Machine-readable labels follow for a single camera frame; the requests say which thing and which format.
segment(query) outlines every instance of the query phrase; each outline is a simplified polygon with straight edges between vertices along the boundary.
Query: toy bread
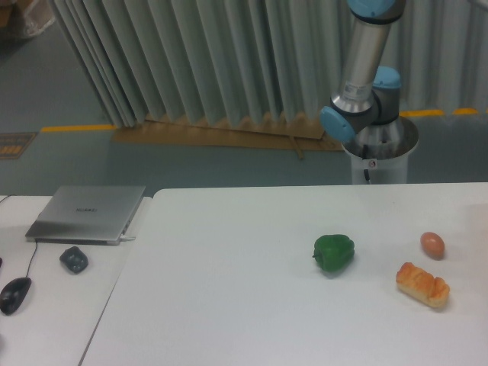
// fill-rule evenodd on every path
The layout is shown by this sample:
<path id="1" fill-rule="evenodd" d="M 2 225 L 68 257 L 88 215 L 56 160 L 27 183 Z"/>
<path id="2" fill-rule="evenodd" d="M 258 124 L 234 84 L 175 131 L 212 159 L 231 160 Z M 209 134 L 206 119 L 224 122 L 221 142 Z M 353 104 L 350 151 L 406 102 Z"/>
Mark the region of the toy bread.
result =
<path id="1" fill-rule="evenodd" d="M 443 307 L 450 291 L 442 278 L 434 278 L 409 262 L 396 274 L 396 284 L 401 291 L 430 307 Z"/>

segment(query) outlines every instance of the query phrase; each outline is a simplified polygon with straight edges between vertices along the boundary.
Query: yellow floor line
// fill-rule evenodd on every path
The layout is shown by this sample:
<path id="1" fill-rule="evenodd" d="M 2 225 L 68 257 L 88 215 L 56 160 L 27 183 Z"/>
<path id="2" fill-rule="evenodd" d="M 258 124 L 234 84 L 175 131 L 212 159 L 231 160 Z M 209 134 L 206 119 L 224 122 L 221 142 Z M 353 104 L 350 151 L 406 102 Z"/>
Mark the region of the yellow floor line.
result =
<path id="1" fill-rule="evenodd" d="M 440 109 L 427 109 L 424 111 L 403 111 L 400 112 L 402 117 L 427 117 L 427 116 L 444 116 Z"/>
<path id="2" fill-rule="evenodd" d="M 92 124 L 81 126 L 53 126 L 43 127 L 40 132 L 72 132 L 72 131 L 102 131 L 102 130 L 115 130 L 116 127 L 111 124 Z"/>
<path id="3" fill-rule="evenodd" d="M 460 108 L 455 110 L 452 114 L 478 114 L 479 112 L 474 108 Z M 428 116 L 444 116 L 445 113 L 440 109 L 426 109 L 423 111 L 402 111 L 402 117 L 428 117 Z M 73 131 L 103 131 L 116 130 L 115 126 L 111 124 L 87 124 L 81 126 L 53 126 L 43 127 L 40 132 L 73 132 Z"/>
<path id="4" fill-rule="evenodd" d="M 460 108 L 452 112 L 452 114 L 478 114 L 478 111 L 474 108 Z"/>

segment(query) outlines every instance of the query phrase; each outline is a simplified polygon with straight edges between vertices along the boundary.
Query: robotic arm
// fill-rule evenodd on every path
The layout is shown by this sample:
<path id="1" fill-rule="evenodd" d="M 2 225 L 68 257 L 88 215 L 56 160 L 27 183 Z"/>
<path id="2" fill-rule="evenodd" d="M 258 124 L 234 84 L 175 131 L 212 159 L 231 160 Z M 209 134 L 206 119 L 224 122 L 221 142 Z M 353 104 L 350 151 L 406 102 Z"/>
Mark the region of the robotic arm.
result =
<path id="1" fill-rule="evenodd" d="M 342 81 L 331 95 L 331 107 L 320 112 L 324 130 L 342 142 L 349 155 L 373 159 L 375 166 L 410 153 L 418 141 L 415 125 L 399 118 L 400 74 L 379 66 L 391 24 L 401 18 L 405 3 L 348 0 L 355 20 Z"/>

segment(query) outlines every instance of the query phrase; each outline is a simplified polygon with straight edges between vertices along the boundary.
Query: computer mouse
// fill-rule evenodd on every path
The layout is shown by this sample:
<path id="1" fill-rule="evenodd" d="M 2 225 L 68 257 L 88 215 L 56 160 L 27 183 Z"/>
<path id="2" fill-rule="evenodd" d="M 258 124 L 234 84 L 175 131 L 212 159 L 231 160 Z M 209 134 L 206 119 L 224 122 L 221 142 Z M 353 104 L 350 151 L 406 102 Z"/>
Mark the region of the computer mouse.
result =
<path id="1" fill-rule="evenodd" d="M 29 277 L 15 278 L 8 282 L 0 292 L 0 311 L 5 315 L 15 313 L 24 301 L 31 283 L 32 280 Z"/>

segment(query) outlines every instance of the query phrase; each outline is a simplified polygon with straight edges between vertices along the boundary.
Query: laptop lid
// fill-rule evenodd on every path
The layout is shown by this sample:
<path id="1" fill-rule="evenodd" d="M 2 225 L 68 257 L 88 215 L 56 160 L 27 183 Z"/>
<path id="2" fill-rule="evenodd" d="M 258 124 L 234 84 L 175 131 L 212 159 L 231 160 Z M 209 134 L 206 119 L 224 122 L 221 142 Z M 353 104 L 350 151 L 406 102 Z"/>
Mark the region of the laptop lid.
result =
<path id="1" fill-rule="evenodd" d="M 62 186 L 25 235 L 40 242 L 118 244 L 143 186 Z"/>

